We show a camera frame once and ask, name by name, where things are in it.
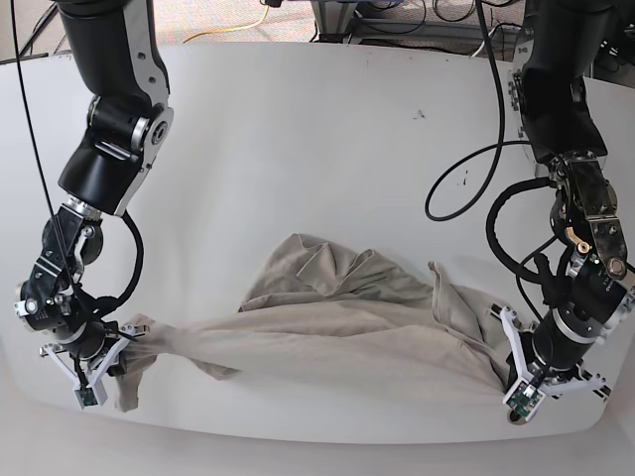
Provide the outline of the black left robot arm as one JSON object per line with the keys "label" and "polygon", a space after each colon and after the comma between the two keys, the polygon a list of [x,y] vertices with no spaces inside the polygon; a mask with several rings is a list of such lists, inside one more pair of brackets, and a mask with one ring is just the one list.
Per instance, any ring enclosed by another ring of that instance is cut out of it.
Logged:
{"label": "black left robot arm", "polygon": [[[604,341],[634,305],[617,199],[603,167],[608,151],[586,100],[584,74],[617,16],[617,1],[529,1],[516,40],[510,94],[536,177],[509,186],[486,219],[488,244],[518,282],[538,285],[547,312],[523,332],[509,358],[511,389],[528,393],[584,383],[584,354]],[[556,268],[543,251],[524,261],[500,246],[495,222],[504,203],[552,187],[550,223],[565,250]]]}

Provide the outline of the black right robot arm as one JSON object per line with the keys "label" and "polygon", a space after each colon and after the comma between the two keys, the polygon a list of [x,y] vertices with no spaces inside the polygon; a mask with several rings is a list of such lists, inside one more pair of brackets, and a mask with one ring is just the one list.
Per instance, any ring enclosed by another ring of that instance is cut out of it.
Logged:
{"label": "black right robot arm", "polygon": [[136,256],[119,296],[93,297],[81,280],[101,253],[104,215],[138,233],[128,204],[152,169],[174,112],[152,2],[60,1],[56,7],[92,99],[83,137],[59,179],[67,199],[50,212],[15,311],[28,329],[52,336],[40,353],[66,374],[78,404],[87,408],[106,401],[103,377],[126,373],[124,349],[144,334],[111,319],[133,295],[144,258]]}

